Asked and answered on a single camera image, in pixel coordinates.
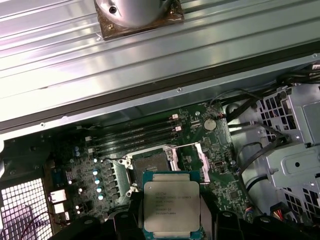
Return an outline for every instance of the motherboard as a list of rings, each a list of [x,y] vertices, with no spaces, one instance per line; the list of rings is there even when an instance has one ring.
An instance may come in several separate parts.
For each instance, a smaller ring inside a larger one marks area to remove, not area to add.
[[[248,200],[221,112],[204,102],[111,126],[77,126],[53,139],[52,181],[66,191],[69,219],[90,215],[104,222],[143,189],[144,172],[157,171],[199,171],[201,191],[242,217]]]

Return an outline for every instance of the capacitor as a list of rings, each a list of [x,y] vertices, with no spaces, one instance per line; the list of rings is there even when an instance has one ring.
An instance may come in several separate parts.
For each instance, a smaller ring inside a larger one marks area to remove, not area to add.
[[[100,178],[96,178],[96,179],[94,180],[94,183],[98,185],[99,183],[101,183],[101,179],[100,179]]]
[[[82,214],[85,210],[83,208],[80,208],[78,211],[76,211],[77,214]]]
[[[71,185],[71,184],[74,184],[74,183],[76,183],[76,182],[77,182],[76,179],[70,179],[70,180],[68,181],[68,184]]]
[[[98,196],[98,199],[101,201],[101,200],[103,200],[105,198],[105,195],[104,194],[99,194],[99,196]]]
[[[83,208],[84,208],[84,205],[82,203],[75,206],[76,210],[83,209]]]
[[[97,191],[98,193],[101,193],[103,189],[104,189],[103,186],[99,186],[99,187],[96,189],[96,191]]]
[[[82,194],[85,190],[86,190],[85,187],[79,187],[79,188],[78,188],[78,193],[79,193],[79,194]]]
[[[235,166],[236,164],[237,164],[237,162],[236,162],[235,160],[231,160],[231,161],[230,161],[230,165],[231,165],[231,166]]]
[[[93,170],[93,172],[92,172],[92,174],[94,175],[94,176],[97,176],[98,174],[99,174],[99,170],[98,169],[95,169],[95,170]]]

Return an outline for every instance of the ventilation grille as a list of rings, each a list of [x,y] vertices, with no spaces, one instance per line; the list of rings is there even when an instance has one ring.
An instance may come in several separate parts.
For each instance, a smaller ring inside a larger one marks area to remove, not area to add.
[[[306,214],[311,219],[312,215],[320,216],[320,208],[319,208],[319,196],[316,192],[307,190],[305,188],[302,189],[305,197],[305,209]]]
[[[23,240],[47,240],[52,236],[50,218],[41,179],[1,190],[3,231],[1,240],[20,240],[27,225],[37,217]]]
[[[260,100],[259,103],[263,124],[278,131],[297,129],[289,101],[282,100],[280,93],[266,97]],[[276,136],[269,131],[266,131],[266,135],[269,142],[272,142],[276,138]]]

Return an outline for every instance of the green circuit board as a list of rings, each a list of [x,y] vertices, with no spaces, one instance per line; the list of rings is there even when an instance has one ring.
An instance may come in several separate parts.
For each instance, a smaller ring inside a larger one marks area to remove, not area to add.
[[[179,147],[177,151],[178,166],[185,171],[200,171],[204,180],[203,163],[192,145],[200,143],[210,166],[210,182],[201,185],[202,191],[211,192],[212,200],[221,210],[230,210],[242,217],[248,200],[230,167],[234,159],[233,145],[227,122],[218,117],[219,111],[219,106],[209,107],[206,102],[199,103],[108,127],[100,127],[99,124],[89,126],[86,130],[79,129],[70,139],[56,139],[54,151],[56,158],[61,160],[62,171],[67,170],[66,181],[76,179],[77,184],[86,189],[82,194],[71,194],[72,204],[91,201],[92,208],[85,214],[99,217],[101,221],[111,209],[126,206],[129,203],[126,192],[132,184],[138,183],[134,177],[137,171],[106,158],[122,158],[155,146],[188,145]],[[161,152],[161,149],[146,152],[134,156],[133,160],[148,158],[155,161],[155,155]],[[110,180],[110,164],[116,181],[116,197],[115,189],[112,189],[114,182]],[[99,174],[93,176],[93,170],[98,170]],[[102,201],[98,200],[101,193],[96,191],[97,178],[100,179],[99,186],[103,186],[105,198]]]

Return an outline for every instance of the intel xeon processor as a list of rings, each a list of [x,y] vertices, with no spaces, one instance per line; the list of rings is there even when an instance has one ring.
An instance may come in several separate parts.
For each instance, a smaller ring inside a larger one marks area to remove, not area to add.
[[[200,186],[195,181],[146,182],[143,212],[148,232],[196,232],[200,228]]]

